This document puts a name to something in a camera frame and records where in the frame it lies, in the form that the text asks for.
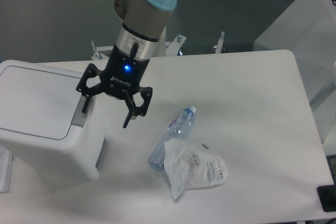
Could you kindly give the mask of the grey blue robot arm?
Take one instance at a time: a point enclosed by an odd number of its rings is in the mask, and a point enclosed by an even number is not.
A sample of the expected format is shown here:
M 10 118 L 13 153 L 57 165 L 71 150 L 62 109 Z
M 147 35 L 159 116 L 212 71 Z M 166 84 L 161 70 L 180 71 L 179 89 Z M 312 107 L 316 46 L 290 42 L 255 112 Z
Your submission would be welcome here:
M 76 87 L 85 99 L 83 111 L 92 97 L 105 93 L 125 101 L 127 120 L 146 115 L 153 89 L 141 87 L 140 81 L 178 1 L 115 0 L 122 27 L 106 67 L 89 64 Z

